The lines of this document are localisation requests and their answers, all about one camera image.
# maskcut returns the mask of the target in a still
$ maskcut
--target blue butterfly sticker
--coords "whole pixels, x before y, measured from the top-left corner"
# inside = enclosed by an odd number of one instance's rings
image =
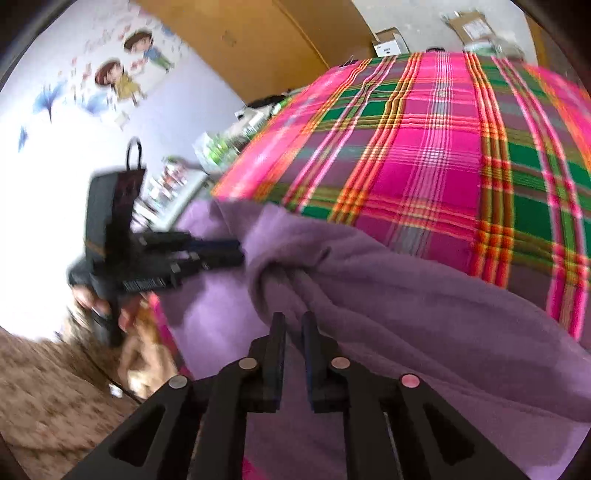
[[[53,89],[51,86],[43,87],[43,91],[37,95],[37,98],[35,98],[35,102],[33,103],[33,113],[39,113],[43,110],[47,110],[47,113],[49,114],[49,121],[51,122],[53,103],[59,97],[64,95],[66,83],[67,82],[58,83]]]
[[[29,134],[27,133],[27,130],[25,129],[25,127],[21,127],[21,134],[18,136],[18,151],[22,150],[22,148],[25,146],[25,143],[27,143],[28,139]]]

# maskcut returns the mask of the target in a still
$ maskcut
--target wooden door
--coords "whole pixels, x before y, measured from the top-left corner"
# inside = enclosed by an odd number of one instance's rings
[[[327,70],[272,0],[139,0],[245,102],[307,85]]]

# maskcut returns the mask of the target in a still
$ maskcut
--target purple blanket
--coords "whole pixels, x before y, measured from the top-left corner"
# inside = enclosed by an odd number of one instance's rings
[[[288,321],[284,393],[249,417],[246,456],[267,480],[346,477],[339,415],[314,415],[299,317],[390,377],[420,374],[534,480],[554,480],[591,425],[591,356],[531,303],[363,232],[274,205],[194,203],[181,229],[236,236],[245,268],[209,272],[162,297],[196,378],[245,356],[273,312]]]

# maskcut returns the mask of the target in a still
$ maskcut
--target screw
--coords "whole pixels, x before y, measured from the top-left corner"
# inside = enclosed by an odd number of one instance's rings
[[[330,364],[338,370],[345,370],[346,368],[349,368],[351,366],[351,362],[349,361],[349,359],[345,358],[344,356],[337,356],[333,358]]]
[[[189,383],[189,381],[184,375],[176,375],[168,380],[169,386],[175,390],[185,387],[187,383]]]
[[[416,375],[408,374],[401,378],[401,382],[406,388],[417,388],[421,384],[421,379]]]
[[[253,357],[246,356],[238,362],[238,365],[240,365],[240,368],[243,370],[252,370],[253,368],[256,368],[258,362]]]

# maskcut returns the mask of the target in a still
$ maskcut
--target plaid fabric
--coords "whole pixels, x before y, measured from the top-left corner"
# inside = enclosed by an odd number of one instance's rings
[[[473,54],[335,68],[216,186],[346,223],[530,300],[576,339],[589,291],[591,100]]]

